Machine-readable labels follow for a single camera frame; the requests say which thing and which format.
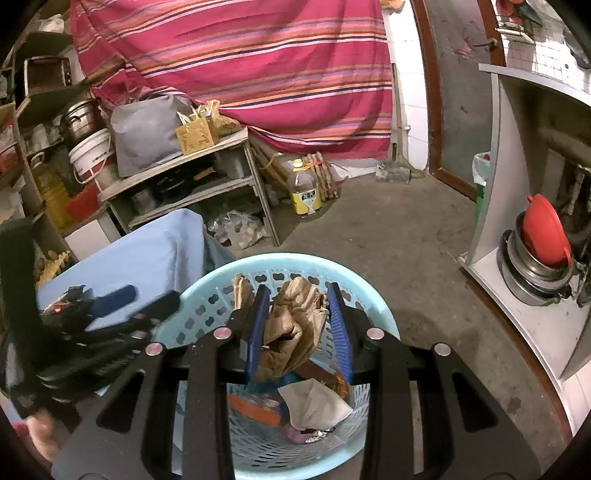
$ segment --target stainless steel bowl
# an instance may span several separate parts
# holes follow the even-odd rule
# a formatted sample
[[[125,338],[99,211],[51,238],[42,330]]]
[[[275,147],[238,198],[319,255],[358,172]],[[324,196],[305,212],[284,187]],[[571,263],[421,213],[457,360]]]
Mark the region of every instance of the stainless steel bowl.
[[[519,258],[527,267],[527,269],[535,274],[538,278],[543,278],[548,281],[554,281],[563,278],[569,268],[572,270],[573,265],[565,265],[561,268],[548,267],[540,262],[535,256],[533,256],[522,240],[522,225],[524,215],[525,212],[521,212],[515,219],[515,233],[511,237],[513,240],[513,246],[515,247]]]
[[[530,283],[535,285],[540,290],[552,293],[564,287],[572,278],[574,271],[574,263],[570,262],[562,272],[562,276],[556,280],[549,280],[535,273],[533,270],[523,262],[515,247],[516,240],[513,238],[517,235],[516,231],[511,232],[511,236],[507,242],[507,254],[511,264],[515,269]]]
[[[507,253],[507,244],[509,241],[510,230],[507,230],[499,244],[496,251],[496,261],[501,271],[501,276],[511,293],[527,305],[532,307],[543,307],[553,303],[560,302],[561,295],[558,293],[545,293],[536,289],[534,285],[529,283],[526,279],[520,276],[519,272],[511,264]]]

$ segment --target plastic basket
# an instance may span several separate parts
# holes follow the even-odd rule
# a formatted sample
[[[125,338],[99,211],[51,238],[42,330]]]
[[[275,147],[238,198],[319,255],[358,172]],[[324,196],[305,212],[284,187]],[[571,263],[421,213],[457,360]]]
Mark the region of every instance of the plastic basket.
[[[158,330],[156,340],[167,347],[195,342],[201,335],[224,325],[233,310],[234,275],[241,273],[255,291],[262,283],[272,295],[284,282],[301,275],[326,291],[326,284],[338,282],[345,302],[364,309],[375,326],[400,338],[394,317],[386,302],[363,278],[337,263],[324,258],[301,254],[266,254],[237,260],[214,270],[195,282],[181,296],[181,309]],[[330,325],[322,334],[320,345],[312,356],[319,365],[334,368],[333,339]],[[242,385],[228,385],[228,391],[240,395]],[[179,389],[179,408],[184,407],[186,386]],[[297,445],[228,408],[230,439],[235,475],[238,480],[298,480],[321,475],[345,463],[363,448],[369,408],[369,385],[352,388],[352,414],[325,439]],[[182,428],[177,424],[175,445],[181,447]]]

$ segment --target door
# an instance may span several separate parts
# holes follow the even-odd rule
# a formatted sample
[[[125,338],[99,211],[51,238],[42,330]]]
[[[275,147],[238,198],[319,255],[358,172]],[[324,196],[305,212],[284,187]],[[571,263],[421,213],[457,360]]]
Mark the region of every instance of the door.
[[[472,158],[491,149],[491,76],[505,65],[491,0],[414,0],[423,49],[431,174],[472,199]]]

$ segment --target yellow bottle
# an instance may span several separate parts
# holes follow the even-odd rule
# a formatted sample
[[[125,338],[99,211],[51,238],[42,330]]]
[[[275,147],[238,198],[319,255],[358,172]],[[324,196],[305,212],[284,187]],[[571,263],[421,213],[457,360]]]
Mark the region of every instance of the yellow bottle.
[[[74,220],[66,212],[66,205],[70,197],[53,168],[43,162],[43,155],[35,155],[31,160],[31,171],[35,178],[35,183],[41,193],[41,198],[46,204],[46,211],[51,220],[56,224],[60,232],[65,232]]]
[[[302,219],[311,220],[322,208],[316,179],[304,166],[302,159],[294,160],[294,170],[289,178],[291,204]]]

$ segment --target light blue cloth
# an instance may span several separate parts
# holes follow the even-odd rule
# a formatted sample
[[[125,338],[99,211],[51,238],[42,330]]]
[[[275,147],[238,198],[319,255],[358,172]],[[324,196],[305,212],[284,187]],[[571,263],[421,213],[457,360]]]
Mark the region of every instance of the light blue cloth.
[[[135,302],[96,319],[89,329],[114,325],[166,291],[184,292],[202,276],[234,260],[205,233],[200,215],[180,209],[125,235],[44,285],[37,294],[47,307],[69,287],[86,285],[95,297],[125,285],[138,289]]]

